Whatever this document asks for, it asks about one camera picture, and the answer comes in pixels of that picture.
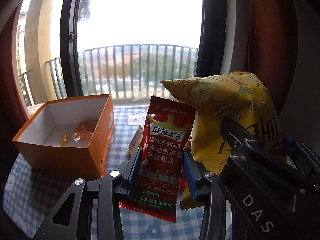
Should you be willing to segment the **red spicy strip packet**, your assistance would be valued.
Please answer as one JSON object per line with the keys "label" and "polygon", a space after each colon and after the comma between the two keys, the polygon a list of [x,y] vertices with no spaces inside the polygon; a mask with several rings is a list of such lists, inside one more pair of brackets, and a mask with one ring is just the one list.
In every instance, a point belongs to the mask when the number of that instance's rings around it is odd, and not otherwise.
{"label": "red spicy strip packet", "polygon": [[168,222],[176,221],[183,150],[196,110],[157,96],[150,99],[141,142],[141,163],[133,196],[120,206]]}

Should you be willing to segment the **yellow chip bag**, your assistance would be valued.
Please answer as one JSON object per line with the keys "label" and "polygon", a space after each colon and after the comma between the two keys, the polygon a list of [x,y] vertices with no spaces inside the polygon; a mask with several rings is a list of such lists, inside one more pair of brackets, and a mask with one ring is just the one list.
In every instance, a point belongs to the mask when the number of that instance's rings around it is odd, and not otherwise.
{"label": "yellow chip bag", "polygon": [[249,131],[270,156],[279,154],[283,137],[278,116],[268,89],[255,74],[165,80],[162,85],[177,101],[196,109],[191,153],[208,171],[220,174],[231,150],[220,133],[225,117]]}

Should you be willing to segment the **pale small snack packet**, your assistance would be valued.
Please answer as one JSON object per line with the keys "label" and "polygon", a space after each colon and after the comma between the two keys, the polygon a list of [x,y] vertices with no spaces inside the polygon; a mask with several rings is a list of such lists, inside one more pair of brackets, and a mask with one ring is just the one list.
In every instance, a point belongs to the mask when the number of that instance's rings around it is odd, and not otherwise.
{"label": "pale small snack packet", "polygon": [[141,145],[142,138],[143,138],[143,131],[144,131],[144,125],[140,124],[133,138],[131,139],[129,146],[126,148],[129,155],[132,155],[133,150]]}

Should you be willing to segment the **orange cardboard box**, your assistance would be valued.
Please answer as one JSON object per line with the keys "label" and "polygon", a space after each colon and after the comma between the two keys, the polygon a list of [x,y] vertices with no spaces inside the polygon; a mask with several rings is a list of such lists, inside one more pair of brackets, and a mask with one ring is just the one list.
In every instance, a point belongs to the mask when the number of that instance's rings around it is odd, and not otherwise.
{"label": "orange cardboard box", "polygon": [[[95,126],[91,138],[75,141],[76,126],[87,121]],[[73,178],[100,179],[114,128],[110,94],[79,96],[44,103],[13,138],[30,167]],[[59,142],[69,133],[66,147]]]}

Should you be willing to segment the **orange wrapped candy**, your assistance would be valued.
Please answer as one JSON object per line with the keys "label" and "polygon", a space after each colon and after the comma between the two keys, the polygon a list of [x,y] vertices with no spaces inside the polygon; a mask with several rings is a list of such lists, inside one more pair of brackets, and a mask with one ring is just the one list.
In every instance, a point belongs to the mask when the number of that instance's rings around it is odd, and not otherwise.
{"label": "orange wrapped candy", "polygon": [[93,126],[92,124],[90,124],[87,121],[82,121],[74,129],[74,132],[72,134],[72,138],[75,141],[89,139],[92,137],[94,130],[95,130],[95,126]]}

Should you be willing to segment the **small orange candy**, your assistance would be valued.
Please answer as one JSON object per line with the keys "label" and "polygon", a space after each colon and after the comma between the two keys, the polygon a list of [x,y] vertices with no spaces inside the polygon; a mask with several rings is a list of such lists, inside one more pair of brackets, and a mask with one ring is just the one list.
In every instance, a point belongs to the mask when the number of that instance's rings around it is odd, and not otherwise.
{"label": "small orange candy", "polygon": [[69,142],[69,133],[64,133],[62,136],[61,136],[61,139],[60,139],[60,142],[59,142],[59,146],[60,147],[66,147],[68,145],[68,142]]}

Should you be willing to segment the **balcony metal railing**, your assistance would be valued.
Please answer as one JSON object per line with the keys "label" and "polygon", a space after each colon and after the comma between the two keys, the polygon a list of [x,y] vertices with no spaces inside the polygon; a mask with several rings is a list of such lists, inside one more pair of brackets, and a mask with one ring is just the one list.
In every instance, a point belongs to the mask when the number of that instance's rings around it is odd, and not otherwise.
{"label": "balcony metal railing", "polygon": [[162,80],[184,79],[196,72],[198,49],[173,44],[122,44],[78,53],[84,95],[115,99],[164,96]]}

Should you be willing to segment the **red curtain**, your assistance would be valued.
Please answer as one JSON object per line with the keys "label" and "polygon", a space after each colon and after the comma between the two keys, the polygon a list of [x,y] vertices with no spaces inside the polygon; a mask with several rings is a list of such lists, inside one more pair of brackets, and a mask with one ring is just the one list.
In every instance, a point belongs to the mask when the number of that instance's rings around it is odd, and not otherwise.
{"label": "red curtain", "polygon": [[293,0],[249,0],[247,69],[267,87],[278,114],[284,108],[298,54]]}

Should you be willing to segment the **black window frame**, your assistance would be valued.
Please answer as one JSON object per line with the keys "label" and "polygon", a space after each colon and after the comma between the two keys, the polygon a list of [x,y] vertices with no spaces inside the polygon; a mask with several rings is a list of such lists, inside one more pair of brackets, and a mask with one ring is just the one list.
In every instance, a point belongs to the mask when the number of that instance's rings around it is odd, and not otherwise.
{"label": "black window frame", "polygon": [[[205,77],[219,74],[221,71],[223,46],[225,45],[225,27],[227,0],[202,0],[201,33],[195,76]],[[62,73],[67,96],[82,96],[76,45],[80,0],[63,0],[60,20],[60,53]]]}

